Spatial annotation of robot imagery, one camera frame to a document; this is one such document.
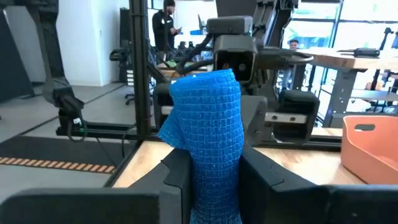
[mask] wooden table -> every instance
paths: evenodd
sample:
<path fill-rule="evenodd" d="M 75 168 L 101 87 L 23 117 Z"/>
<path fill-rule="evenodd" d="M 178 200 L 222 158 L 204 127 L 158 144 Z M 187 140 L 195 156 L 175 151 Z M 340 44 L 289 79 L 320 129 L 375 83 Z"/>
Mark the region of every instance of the wooden table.
<path fill-rule="evenodd" d="M 313 135 L 341 136 L 341 129 L 315 128 Z M 129 187 L 146 175 L 173 148 L 164 142 L 145 141 L 113 187 Z M 286 169 L 316 184 L 363 184 L 340 164 L 340 153 L 256 148 Z"/>
<path fill-rule="evenodd" d="M 313 80 L 316 66 L 331 68 L 338 71 L 331 92 L 328 109 L 326 114 L 323 114 L 325 115 L 323 121 L 324 128 L 342 128 L 343 118 L 347 115 L 369 115 L 369 113 L 352 113 L 346 111 L 349 100 L 353 97 L 353 88 L 358 72 L 364 72 L 369 69 L 398 69 L 398 55 L 393 53 L 393 51 L 382 51 L 379 58 L 355 58 L 353 55 L 347 55 L 347 53 L 337 52 L 336 49 L 328 48 L 311 48 L 298 51 L 310 54 L 314 57 L 313 62 L 311 62 L 313 68 L 310 80 Z M 300 77 L 303 77 L 303 75 L 295 75 L 294 80 Z M 355 97 L 365 97 L 367 100 L 378 100 L 381 95 L 384 96 L 384 98 L 397 98 L 395 93 L 380 95 L 369 93 L 369 91 L 362 91 L 360 94 L 360 96 L 356 95 Z"/>
<path fill-rule="evenodd" d="M 312 65 L 326 68 L 350 69 L 398 69 L 398 55 L 391 51 L 381 51 L 379 58 L 355 58 L 347 53 L 337 52 L 336 49 L 314 47 L 299 50 L 314 57 Z"/>
<path fill-rule="evenodd" d="M 174 70 L 174 69 L 169 69 L 166 67 L 166 65 L 159 64 L 157 65 L 157 68 L 163 73 L 163 75 L 167 78 L 179 78 L 180 75 Z M 188 75 L 192 75 L 192 74 L 198 74 L 198 73 L 204 73 L 207 72 L 206 67 L 201 68 L 200 70 L 196 70 L 193 72 L 188 73 Z"/>

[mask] orange plastic bin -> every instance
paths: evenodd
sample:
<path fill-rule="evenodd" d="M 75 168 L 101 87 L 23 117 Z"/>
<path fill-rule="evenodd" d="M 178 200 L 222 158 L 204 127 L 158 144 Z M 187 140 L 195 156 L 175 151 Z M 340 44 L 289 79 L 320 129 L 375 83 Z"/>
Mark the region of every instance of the orange plastic bin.
<path fill-rule="evenodd" d="M 398 184 L 398 117 L 343 118 L 341 162 L 368 184 Z M 360 127 L 372 126 L 373 130 Z"/>

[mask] table leg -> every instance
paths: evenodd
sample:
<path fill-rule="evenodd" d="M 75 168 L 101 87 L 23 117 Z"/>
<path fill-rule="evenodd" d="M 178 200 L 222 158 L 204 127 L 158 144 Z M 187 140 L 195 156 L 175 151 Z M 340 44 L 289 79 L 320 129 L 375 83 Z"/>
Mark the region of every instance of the table leg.
<path fill-rule="evenodd" d="M 305 76 L 306 65 L 295 65 L 293 68 L 292 90 L 301 90 Z"/>
<path fill-rule="evenodd" d="M 346 113 L 348 101 L 354 88 L 356 70 L 338 70 L 328 111 L 323 121 L 324 128 L 341 128 L 342 124 L 332 123 L 333 117 Z"/>
<path fill-rule="evenodd" d="M 312 65 L 310 78 L 308 78 L 308 91 L 312 90 L 313 79 L 315 78 L 315 70 L 317 69 L 316 65 Z"/>
<path fill-rule="evenodd" d="M 394 84 L 392 84 L 391 93 L 397 93 L 397 90 L 398 90 L 398 79 L 395 79 Z M 392 106 L 392 103 L 393 102 L 391 102 L 391 101 L 388 102 L 387 106 Z"/>
<path fill-rule="evenodd" d="M 283 71 L 283 78 L 282 78 L 282 89 L 286 90 L 289 88 L 289 79 L 290 79 L 290 74 L 292 73 L 291 70 L 284 70 Z"/>

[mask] gray floor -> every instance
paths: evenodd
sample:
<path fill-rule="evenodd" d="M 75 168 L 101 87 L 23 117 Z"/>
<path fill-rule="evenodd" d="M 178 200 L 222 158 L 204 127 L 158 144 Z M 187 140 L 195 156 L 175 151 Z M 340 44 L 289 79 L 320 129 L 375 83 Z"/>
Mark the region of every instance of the gray floor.
<path fill-rule="evenodd" d="M 119 87 L 120 84 L 111 84 L 104 87 L 74 86 L 73 91 L 76 96 L 84 102 L 89 102 L 103 95 L 85 105 L 84 119 L 92 122 L 134 124 L 134 102 L 129 106 L 124 104 L 124 95 L 131 90 L 127 86 Z M 2 116 L 2 120 L 0 120 L 0 142 L 56 117 L 57 113 L 58 110 L 47 103 L 42 96 L 26 100 L 12 100 L 0 104 L 0 115 Z M 63 138 L 55 134 L 58 126 L 59 122 L 55 119 L 27 133 L 26 136 Z M 120 140 L 102 139 L 102 141 L 119 142 Z M 2 180 L 0 181 L 0 202 L 11 194 L 24 189 L 102 187 L 109 176 L 109 174 L 0 165 L 0 180 Z"/>

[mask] blue mesh fabric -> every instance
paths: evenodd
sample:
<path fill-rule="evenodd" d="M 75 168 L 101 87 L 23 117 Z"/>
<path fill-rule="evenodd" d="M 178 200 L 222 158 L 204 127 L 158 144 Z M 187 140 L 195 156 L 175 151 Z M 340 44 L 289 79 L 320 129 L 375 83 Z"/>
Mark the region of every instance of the blue mesh fabric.
<path fill-rule="evenodd" d="M 241 223 L 238 164 L 244 138 L 241 90 L 232 70 L 181 78 L 170 94 L 174 108 L 159 137 L 192 156 L 191 223 Z"/>

